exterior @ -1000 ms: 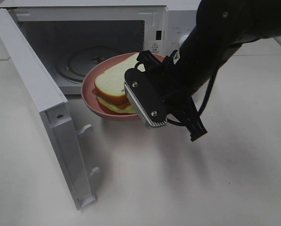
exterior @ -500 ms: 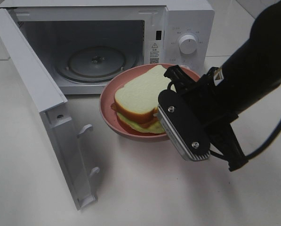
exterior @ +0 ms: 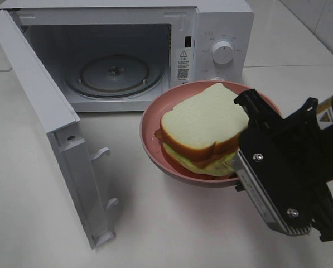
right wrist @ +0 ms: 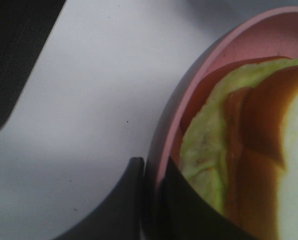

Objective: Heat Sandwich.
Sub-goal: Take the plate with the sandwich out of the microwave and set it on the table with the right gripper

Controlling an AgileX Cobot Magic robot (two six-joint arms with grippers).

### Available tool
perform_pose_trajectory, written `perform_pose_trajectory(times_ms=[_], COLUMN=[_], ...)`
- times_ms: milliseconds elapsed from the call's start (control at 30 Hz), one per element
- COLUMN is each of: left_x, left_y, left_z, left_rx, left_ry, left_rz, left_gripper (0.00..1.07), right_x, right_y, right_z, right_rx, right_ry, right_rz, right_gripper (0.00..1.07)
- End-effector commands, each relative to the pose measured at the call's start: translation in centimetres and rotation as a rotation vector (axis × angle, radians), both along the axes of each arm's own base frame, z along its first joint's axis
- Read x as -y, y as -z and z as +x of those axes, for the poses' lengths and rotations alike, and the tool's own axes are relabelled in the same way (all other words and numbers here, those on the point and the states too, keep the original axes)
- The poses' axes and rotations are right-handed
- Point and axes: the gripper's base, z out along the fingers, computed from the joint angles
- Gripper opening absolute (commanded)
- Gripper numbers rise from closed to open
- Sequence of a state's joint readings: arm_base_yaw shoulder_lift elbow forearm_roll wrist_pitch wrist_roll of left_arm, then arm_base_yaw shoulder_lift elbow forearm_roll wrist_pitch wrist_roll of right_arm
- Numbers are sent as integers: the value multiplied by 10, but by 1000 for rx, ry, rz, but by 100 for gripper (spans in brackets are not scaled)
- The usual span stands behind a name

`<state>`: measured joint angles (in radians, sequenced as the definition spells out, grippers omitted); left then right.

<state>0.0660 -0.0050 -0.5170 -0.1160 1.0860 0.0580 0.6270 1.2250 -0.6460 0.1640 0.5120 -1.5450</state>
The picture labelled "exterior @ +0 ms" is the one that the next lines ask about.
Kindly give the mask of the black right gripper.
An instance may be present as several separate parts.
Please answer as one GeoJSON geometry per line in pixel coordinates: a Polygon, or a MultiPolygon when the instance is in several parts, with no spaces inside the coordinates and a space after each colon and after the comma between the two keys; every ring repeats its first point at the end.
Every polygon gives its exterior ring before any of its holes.
{"type": "Polygon", "coordinates": [[[321,242],[333,241],[333,97],[308,98],[282,118],[255,89],[234,103],[247,114],[247,162],[269,195],[315,195],[312,226],[321,242]]]}

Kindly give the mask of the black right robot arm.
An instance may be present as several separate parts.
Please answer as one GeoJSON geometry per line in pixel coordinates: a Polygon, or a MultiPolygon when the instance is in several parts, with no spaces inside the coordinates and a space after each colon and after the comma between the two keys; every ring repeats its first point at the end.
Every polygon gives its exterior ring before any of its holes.
{"type": "Polygon", "coordinates": [[[254,90],[235,98],[248,118],[233,168],[264,222],[273,231],[302,236],[312,229],[333,241],[333,96],[309,98],[282,118],[254,90]]]}

